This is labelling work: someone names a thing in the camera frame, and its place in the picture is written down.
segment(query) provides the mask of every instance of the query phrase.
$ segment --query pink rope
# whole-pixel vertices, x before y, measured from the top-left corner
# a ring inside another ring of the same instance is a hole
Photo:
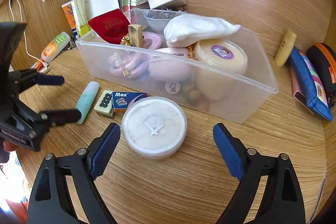
[[[143,32],[143,48],[149,50],[156,50],[161,47],[162,38],[152,32]],[[111,64],[110,73],[114,76],[123,75],[124,71],[129,74],[127,78],[135,78],[144,73],[148,68],[148,55],[139,52],[127,52],[120,50],[127,54],[122,55],[116,53],[114,56],[108,58],[108,62]]]

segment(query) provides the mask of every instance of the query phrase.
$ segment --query white cable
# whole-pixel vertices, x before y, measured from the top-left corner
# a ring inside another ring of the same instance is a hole
[[[17,1],[17,3],[19,4],[21,22],[23,22],[23,18],[22,18],[22,10],[21,10],[21,4],[20,4],[19,0],[16,0],[16,1]],[[35,58],[36,60],[39,60],[39,58],[37,58],[37,57],[31,55],[31,54],[28,52],[28,49],[27,49],[26,31],[23,31],[23,36],[25,37],[25,45],[26,45],[26,52],[27,52],[27,54],[28,54],[30,57]]]
[[[17,3],[19,4],[21,22],[23,22],[23,18],[22,18],[22,10],[21,10],[21,4],[20,4],[19,0],[16,0],[16,1],[17,1]],[[11,12],[11,14],[12,14],[13,21],[15,21],[15,20],[14,20],[14,14],[13,14],[13,11],[12,11],[11,0],[8,0],[8,2],[9,2],[9,10],[10,10],[10,12]],[[26,53],[27,53],[30,57],[35,58],[36,60],[39,60],[37,57],[31,55],[31,54],[28,52],[26,31],[23,31],[23,35],[24,35],[24,38],[25,38]]]

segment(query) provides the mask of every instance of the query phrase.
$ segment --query yellow lotion bottle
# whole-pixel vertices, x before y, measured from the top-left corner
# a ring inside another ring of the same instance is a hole
[[[90,29],[85,15],[83,0],[71,0],[73,15],[75,17],[78,35],[85,35]]]
[[[295,40],[296,34],[294,34],[290,29],[287,29],[287,32],[282,40],[280,48],[278,50],[277,55],[275,56],[274,62],[281,68],[289,58],[291,54]]]

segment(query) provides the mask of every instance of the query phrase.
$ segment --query light blue eraser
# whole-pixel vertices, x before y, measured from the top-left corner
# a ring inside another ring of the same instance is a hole
[[[86,115],[88,114],[92,103],[95,100],[98,89],[99,83],[92,81],[86,86],[82,95],[79,97],[75,108],[81,112],[82,117],[77,121],[77,123],[82,124],[84,122]]]

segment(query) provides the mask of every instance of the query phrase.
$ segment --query blue gripper pad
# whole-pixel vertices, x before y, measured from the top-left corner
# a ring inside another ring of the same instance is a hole
[[[38,85],[63,85],[64,77],[58,75],[38,75],[35,78],[35,83]]]
[[[93,180],[101,176],[109,163],[112,154],[120,140],[120,127],[116,123],[111,123],[104,133],[92,141],[88,147],[97,150],[94,155],[88,155],[89,172]]]
[[[227,168],[229,169],[231,176],[236,177],[238,181],[241,181],[245,175],[241,158],[218,124],[213,127],[212,132],[213,139],[222,155]]]

